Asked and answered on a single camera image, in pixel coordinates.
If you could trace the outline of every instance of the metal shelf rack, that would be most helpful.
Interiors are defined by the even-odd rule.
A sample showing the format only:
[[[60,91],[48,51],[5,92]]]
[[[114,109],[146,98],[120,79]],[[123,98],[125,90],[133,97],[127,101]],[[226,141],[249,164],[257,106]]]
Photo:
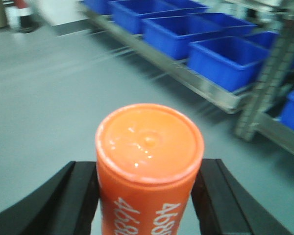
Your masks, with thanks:
[[[184,65],[183,61],[173,60],[146,44],[138,35],[132,35],[109,20],[107,15],[98,15],[82,2],[78,2],[78,10],[87,16],[96,27],[106,30],[111,36],[126,46],[129,46],[146,60],[167,72],[175,80],[188,87],[193,92],[213,103],[228,114],[238,112],[249,99],[250,92],[246,89],[228,92],[222,87],[210,82],[207,78],[194,73]]]
[[[249,9],[260,12],[280,12],[284,11],[285,0],[224,0],[229,3],[239,4]]]
[[[294,131],[268,112],[259,112],[256,130],[294,155]]]
[[[294,0],[288,1],[286,6],[287,11],[281,18],[283,28],[280,36],[239,118],[235,133],[250,141],[259,132],[294,154],[294,131],[267,113],[279,100],[278,90],[294,61]]]
[[[230,93],[207,78],[194,73],[183,63],[184,61],[173,60],[155,50],[142,40],[141,35],[132,35],[123,30],[110,20],[110,16],[98,15],[82,2],[77,4],[78,10],[98,29],[106,30],[118,41],[129,46],[143,58],[226,113],[233,114],[243,109],[235,130],[238,137],[250,141],[254,134],[259,132],[294,154],[294,131],[267,114],[267,110],[274,105],[277,94],[284,90],[281,88],[281,83],[288,74],[291,61],[294,59],[294,0],[222,1],[240,4],[257,11],[277,13],[281,15],[280,20],[284,23],[271,57],[266,61],[252,91],[245,88]]]

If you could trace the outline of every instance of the orange cylinder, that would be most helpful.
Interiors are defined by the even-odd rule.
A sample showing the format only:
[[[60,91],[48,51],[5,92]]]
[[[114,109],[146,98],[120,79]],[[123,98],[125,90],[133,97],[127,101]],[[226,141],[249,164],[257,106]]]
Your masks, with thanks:
[[[96,133],[103,235],[176,235],[204,142],[185,115],[135,104]]]

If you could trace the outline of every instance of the white printed number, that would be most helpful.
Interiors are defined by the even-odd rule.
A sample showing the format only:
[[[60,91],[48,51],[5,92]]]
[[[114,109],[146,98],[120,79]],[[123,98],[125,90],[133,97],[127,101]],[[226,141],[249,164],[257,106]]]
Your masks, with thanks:
[[[114,201],[118,207],[114,209],[114,215],[116,219],[114,220],[114,225],[116,229],[114,230],[115,235],[136,235],[138,234],[138,229],[134,226],[127,225],[126,223],[132,221],[136,224],[140,224],[131,214],[140,214],[138,210],[133,209],[126,201],[122,198],[118,198],[118,201]]]
[[[164,203],[162,205],[162,210],[156,212],[156,214],[158,214],[159,216],[157,216],[153,220],[153,224],[155,225],[155,227],[152,229],[151,235],[170,235],[172,233],[171,229],[175,224],[175,220],[171,220],[171,218],[177,216],[178,213],[169,212],[178,208],[180,205],[181,203]]]

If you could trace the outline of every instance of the epoxy floor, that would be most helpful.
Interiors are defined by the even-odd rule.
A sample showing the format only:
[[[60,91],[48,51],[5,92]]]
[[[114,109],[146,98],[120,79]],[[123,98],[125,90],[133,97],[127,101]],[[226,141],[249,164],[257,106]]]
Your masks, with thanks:
[[[0,211],[31,193],[70,160],[94,161],[101,120],[132,103],[173,107],[205,138],[205,158],[221,158],[238,181],[294,233],[294,156],[257,135],[233,135],[227,115],[106,33],[56,36],[0,30]],[[100,234],[100,213],[93,222]],[[200,234],[192,204],[180,235]]]

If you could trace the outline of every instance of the white wall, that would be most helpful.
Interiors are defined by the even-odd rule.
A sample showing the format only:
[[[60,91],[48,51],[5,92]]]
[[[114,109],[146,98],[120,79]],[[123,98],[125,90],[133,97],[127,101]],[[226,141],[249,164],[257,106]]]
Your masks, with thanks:
[[[59,25],[85,19],[77,12],[77,0],[27,0],[51,25]]]

